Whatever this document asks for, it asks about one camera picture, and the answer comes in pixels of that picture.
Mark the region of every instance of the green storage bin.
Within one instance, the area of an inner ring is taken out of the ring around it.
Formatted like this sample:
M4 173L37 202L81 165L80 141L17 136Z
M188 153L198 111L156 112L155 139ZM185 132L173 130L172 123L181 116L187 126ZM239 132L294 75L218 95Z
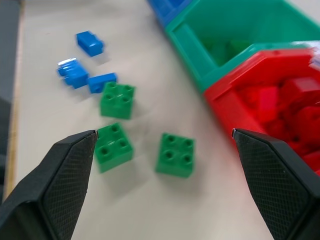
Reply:
M260 50L320 40L319 26L284 0L193 0L165 32L201 93Z

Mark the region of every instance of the green lego duplo brick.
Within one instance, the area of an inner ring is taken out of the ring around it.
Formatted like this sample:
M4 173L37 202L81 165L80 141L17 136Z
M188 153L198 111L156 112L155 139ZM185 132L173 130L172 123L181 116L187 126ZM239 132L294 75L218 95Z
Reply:
M102 116L130 119L135 96L135 87L108 82L100 101Z
M120 123L114 123L98 130L94 154L101 173L133 158L134 149Z
M259 51L320 40L320 27L285 0L193 0L165 32L201 93Z
M188 178L194 170L195 140L169 133L162 135L158 161L158 173Z

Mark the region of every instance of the white table surface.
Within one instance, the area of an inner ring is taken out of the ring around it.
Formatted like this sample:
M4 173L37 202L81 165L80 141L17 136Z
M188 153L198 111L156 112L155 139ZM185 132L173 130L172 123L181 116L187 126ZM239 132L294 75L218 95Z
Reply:
M295 0L320 20L318 0ZM75 34L107 43L90 58ZM116 72L137 87L131 120L121 121L133 161L104 174L95 160L73 240L272 240L246 183L238 154L209 113L145 0L26 0L23 20L16 179L66 136L109 125L100 95L73 90L57 62L76 57L91 75ZM154 171L161 134L196 139L188 179Z

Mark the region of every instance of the plastic bin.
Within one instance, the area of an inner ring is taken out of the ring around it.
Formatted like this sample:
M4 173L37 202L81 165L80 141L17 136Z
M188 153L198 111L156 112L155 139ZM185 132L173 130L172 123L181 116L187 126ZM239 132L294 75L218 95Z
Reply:
M311 48L260 51L204 92L230 139L234 128L268 134L320 170L320 71L309 66L313 55Z
M167 26L192 0L147 0L163 27Z
M194 0L165 31L200 92L260 50L320 40L319 26L283 0Z

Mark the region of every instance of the red storage bin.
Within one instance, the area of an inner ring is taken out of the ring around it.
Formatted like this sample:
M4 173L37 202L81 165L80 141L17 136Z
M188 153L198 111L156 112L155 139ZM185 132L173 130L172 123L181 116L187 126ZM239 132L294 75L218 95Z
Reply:
M286 141L320 171L320 71L312 48L260 51L204 92L231 138L234 128Z

